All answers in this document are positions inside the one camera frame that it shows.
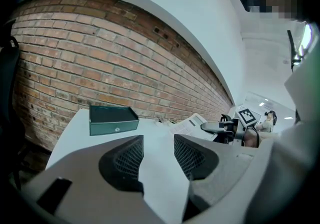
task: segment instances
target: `chair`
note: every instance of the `chair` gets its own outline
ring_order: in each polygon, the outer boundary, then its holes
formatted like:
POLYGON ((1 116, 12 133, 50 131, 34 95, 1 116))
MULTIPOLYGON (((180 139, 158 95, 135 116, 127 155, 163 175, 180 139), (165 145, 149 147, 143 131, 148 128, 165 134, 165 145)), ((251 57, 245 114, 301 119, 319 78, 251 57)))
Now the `chair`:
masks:
POLYGON ((2 156, 5 157, 6 175, 13 173, 16 187, 20 189, 19 168, 21 161, 29 151, 23 149, 25 143, 25 127, 12 105, 13 89, 19 61, 19 45, 10 36, 12 24, 8 22, 0 33, 0 139, 2 156))

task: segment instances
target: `dark green box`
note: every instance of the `dark green box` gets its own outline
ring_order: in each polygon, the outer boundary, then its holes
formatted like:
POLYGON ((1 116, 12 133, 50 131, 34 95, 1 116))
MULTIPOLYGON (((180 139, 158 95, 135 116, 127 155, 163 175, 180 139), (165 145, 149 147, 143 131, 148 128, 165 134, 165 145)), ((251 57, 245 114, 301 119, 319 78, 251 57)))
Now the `dark green box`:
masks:
POLYGON ((136 130, 139 117, 128 106, 89 107, 90 135, 106 135, 136 130))

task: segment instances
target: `white table surface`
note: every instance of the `white table surface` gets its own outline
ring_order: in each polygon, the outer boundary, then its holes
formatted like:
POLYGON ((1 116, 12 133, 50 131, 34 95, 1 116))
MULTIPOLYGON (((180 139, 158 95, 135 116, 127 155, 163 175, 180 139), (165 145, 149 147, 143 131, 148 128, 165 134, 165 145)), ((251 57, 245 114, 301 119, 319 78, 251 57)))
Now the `white table surface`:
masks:
POLYGON ((189 181, 174 156, 174 140, 169 133, 171 126, 154 119, 140 118, 136 130, 90 136, 89 110, 80 109, 60 136, 46 169, 76 150, 143 135, 144 158, 139 168, 139 181, 144 188, 143 199, 166 223, 181 223, 189 181))

